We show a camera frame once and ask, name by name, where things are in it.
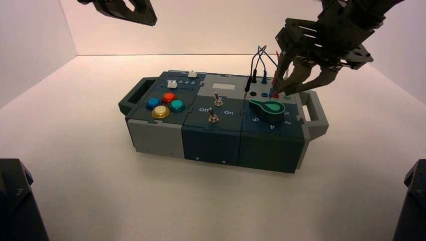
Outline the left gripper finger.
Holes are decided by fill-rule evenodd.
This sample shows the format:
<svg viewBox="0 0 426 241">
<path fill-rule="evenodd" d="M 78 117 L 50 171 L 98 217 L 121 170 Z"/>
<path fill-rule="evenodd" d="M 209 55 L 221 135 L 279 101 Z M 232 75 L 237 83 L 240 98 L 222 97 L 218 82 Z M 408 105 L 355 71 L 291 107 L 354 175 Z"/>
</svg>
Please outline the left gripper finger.
<svg viewBox="0 0 426 241">
<path fill-rule="evenodd" d="M 147 26 L 155 26 L 157 23 L 156 18 L 137 18 L 133 15 L 133 10 L 131 10 L 124 1 L 122 0 L 111 0 L 111 1 L 92 1 L 92 0 L 78 0 L 82 5 L 93 4 L 95 9 L 103 14 L 104 16 L 120 19 L 128 22 L 138 23 Z"/>
<path fill-rule="evenodd" d="M 137 18 L 156 18 L 155 11 L 149 0 L 134 0 L 133 15 Z"/>
</svg>

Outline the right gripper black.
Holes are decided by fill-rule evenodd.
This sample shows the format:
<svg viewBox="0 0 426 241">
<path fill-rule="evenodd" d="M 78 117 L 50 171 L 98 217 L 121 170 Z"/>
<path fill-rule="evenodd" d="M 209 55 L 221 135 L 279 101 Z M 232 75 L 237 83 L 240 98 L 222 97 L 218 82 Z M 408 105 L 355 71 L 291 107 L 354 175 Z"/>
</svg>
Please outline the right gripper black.
<svg viewBox="0 0 426 241">
<path fill-rule="evenodd" d="M 349 20 L 292 21 L 292 43 L 297 50 L 296 57 L 323 67 L 334 68 L 341 64 L 357 70 L 372 62 L 373 57 L 363 46 L 363 42 L 373 33 L 373 28 L 362 28 Z M 277 77 L 275 93 L 292 95 L 326 86 L 333 82 L 338 74 L 338 71 L 321 69 L 315 79 L 303 84 L 311 74 L 311 65 L 304 61 L 293 61 L 293 66 L 288 78 Z"/>
</svg>

